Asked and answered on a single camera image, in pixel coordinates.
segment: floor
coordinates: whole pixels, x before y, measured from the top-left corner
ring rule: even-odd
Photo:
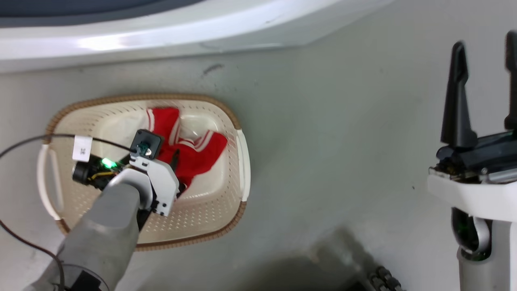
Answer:
[[[408,290],[458,290],[449,205],[425,190],[436,160],[450,48],[465,39],[473,128],[503,130],[509,0],[398,0],[297,49],[0,76],[0,148],[40,134],[60,108],[108,95],[214,96],[241,120],[252,188],[239,225],[211,242],[135,253],[117,290],[333,290],[383,264]],[[208,74],[203,71],[217,65]],[[36,189],[38,144],[2,161],[2,220],[56,250]],[[0,290],[49,258],[0,232]]]

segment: white label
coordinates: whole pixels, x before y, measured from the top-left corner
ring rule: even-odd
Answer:
[[[87,162],[90,160],[93,138],[90,136],[76,135],[73,140],[72,159],[74,161]]]

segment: red garment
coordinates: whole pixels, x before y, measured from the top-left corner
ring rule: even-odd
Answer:
[[[195,141],[180,137],[177,108],[155,108],[147,113],[149,130],[165,137],[157,159],[170,164],[174,153],[179,150],[175,173],[186,187],[190,186],[196,175],[208,172],[226,147],[226,137],[212,130]]]

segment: glowing green led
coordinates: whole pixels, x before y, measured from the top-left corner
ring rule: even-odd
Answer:
[[[104,164],[104,166],[105,166],[106,168],[108,168],[108,169],[111,169],[111,168],[113,168],[113,167],[116,167],[116,166],[117,166],[117,164],[116,164],[114,161],[112,161],[112,160],[110,160],[110,159],[108,159],[108,158],[106,158],[106,157],[105,157],[105,158],[103,158],[103,159],[101,160],[101,163],[103,163],[103,164]]]

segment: basket handle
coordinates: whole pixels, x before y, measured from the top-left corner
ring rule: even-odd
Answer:
[[[57,196],[57,202],[60,207],[63,206],[63,191],[61,189],[61,180],[59,178],[59,170],[57,167],[57,155],[54,150],[50,148],[48,144],[44,144],[41,146],[41,149],[39,150],[38,155],[38,165],[37,165],[37,173],[36,177],[38,180],[38,192],[39,196],[41,198],[41,201],[43,202],[43,206],[45,206],[45,209],[47,212],[54,218],[55,220],[61,220],[61,216],[56,211],[56,206],[54,203],[50,200],[49,193],[47,191],[47,184],[46,181],[46,168],[47,168],[47,157],[50,156],[50,160],[52,163],[52,169],[54,173],[54,183],[56,185],[56,196]]]
[[[246,137],[244,137],[244,133],[241,129],[237,131],[236,141],[239,155],[240,190],[242,191],[242,201],[246,202],[250,195],[251,165],[248,144],[246,143]]]

